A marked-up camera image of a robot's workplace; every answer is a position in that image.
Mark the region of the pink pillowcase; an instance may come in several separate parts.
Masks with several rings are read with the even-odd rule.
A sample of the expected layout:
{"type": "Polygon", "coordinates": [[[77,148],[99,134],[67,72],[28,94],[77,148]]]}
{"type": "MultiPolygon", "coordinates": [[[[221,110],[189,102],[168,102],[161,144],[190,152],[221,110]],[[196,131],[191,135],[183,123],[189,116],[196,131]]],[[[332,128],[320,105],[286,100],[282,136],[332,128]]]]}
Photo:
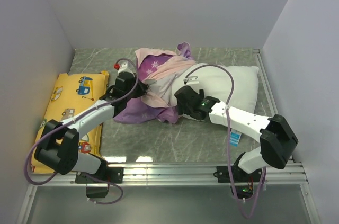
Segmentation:
{"type": "Polygon", "coordinates": [[[140,48],[135,51],[137,74],[148,86],[142,97],[132,98],[114,119],[122,124],[141,124],[158,120],[175,124],[179,115],[171,87],[189,68],[196,65],[190,45],[182,42],[176,51],[140,48]]]}

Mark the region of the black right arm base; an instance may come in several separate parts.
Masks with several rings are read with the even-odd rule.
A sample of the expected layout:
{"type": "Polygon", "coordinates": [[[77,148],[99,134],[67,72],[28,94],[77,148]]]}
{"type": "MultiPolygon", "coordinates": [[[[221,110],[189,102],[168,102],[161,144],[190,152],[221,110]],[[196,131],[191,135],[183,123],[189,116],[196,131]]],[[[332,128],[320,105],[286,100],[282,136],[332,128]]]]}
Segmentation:
{"type": "MultiPolygon", "coordinates": [[[[253,173],[248,174],[238,166],[231,166],[230,168],[237,197],[241,200],[249,200],[254,196],[254,183],[258,183],[261,178],[265,180],[264,171],[256,169],[253,173]]],[[[218,183],[231,183],[228,166],[217,166],[213,176],[218,180],[218,183]]]]}

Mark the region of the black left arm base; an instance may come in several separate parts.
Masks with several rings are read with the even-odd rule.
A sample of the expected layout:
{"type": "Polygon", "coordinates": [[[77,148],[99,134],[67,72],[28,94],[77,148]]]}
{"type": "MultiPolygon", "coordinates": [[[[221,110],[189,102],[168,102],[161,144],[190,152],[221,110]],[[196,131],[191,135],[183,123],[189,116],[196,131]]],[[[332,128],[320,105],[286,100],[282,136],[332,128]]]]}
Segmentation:
{"type": "Polygon", "coordinates": [[[123,181],[123,167],[106,167],[105,171],[100,174],[87,174],[78,172],[75,178],[75,184],[85,185],[86,197],[95,204],[108,205],[119,202],[124,191],[120,184],[123,181]],[[103,202],[111,188],[118,189],[120,195],[113,201],[103,202]]]}

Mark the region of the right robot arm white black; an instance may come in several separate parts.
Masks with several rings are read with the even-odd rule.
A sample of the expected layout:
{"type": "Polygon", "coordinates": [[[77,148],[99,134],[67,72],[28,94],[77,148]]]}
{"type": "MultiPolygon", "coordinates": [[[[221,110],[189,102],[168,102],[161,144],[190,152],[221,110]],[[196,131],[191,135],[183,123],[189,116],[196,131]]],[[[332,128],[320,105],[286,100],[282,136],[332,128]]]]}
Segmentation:
{"type": "Polygon", "coordinates": [[[183,114],[234,129],[260,144],[254,150],[242,153],[231,166],[229,174],[235,182],[246,182],[267,166],[284,169],[298,144],[287,120],[279,114],[273,117],[252,114],[217,98],[203,97],[189,86],[183,86],[174,96],[183,114]]]}

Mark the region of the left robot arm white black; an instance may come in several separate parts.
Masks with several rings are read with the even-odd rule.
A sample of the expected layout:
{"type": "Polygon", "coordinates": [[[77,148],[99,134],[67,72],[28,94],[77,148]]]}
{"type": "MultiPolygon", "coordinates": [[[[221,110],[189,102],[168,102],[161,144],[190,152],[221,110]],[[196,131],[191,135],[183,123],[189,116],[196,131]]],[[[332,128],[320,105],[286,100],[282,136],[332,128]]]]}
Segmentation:
{"type": "Polygon", "coordinates": [[[34,159],[61,175],[88,173],[95,183],[105,180],[108,162],[101,157],[79,151],[80,140],[95,127],[122,112],[132,98],[146,94],[148,85],[135,73],[121,72],[91,107],[80,114],[58,122],[50,120],[34,151],[34,159]]]}

